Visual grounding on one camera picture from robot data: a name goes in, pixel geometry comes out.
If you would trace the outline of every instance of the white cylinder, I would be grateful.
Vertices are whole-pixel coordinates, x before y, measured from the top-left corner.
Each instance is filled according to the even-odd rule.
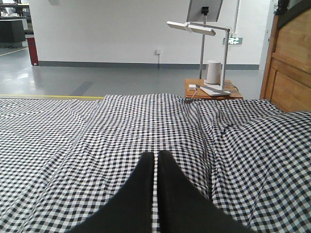
[[[204,84],[219,84],[222,72],[222,64],[217,61],[207,61],[206,76]]]

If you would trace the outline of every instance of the monitor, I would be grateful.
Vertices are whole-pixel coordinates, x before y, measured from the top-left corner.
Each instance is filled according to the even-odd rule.
[[[203,22],[202,7],[208,7],[207,22],[217,22],[223,0],[190,0],[187,22]]]

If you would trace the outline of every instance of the bedside table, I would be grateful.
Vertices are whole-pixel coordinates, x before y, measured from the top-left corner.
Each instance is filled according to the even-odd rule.
[[[204,79],[185,79],[184,87],[185,87],[185,98],[192,98],[195,91],[189,91],[189,84],[196,84],[198,86],[204,85]],[[231,94],[228,96],[210,96],[204,91],[197,88],[197,94],[193,96],[193,98],[197,99],[206,99],[206,100],[234,100],[234,99],[243,99],[242,95],[238,91],[238,89],[232,84],[230,80],[225,80],[225,89],[230,91]]]

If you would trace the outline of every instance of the lamp head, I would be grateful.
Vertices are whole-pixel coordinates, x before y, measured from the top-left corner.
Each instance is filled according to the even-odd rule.
[[[197,25],[191,25],[189,23],[176,23],[176,22],[170,22],[167,21],[167,25],[169,25],[171,28],[176,28],[184,31],[188,31],[190,33],[200,33],[203,35],[216,35],[216,32],[208,27],[202,27]]]

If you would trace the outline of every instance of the wooden bed frame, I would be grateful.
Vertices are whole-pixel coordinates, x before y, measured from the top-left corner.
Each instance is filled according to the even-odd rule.
[[[260,99],[284,112],[311,111],[311,0],[275,12]]]

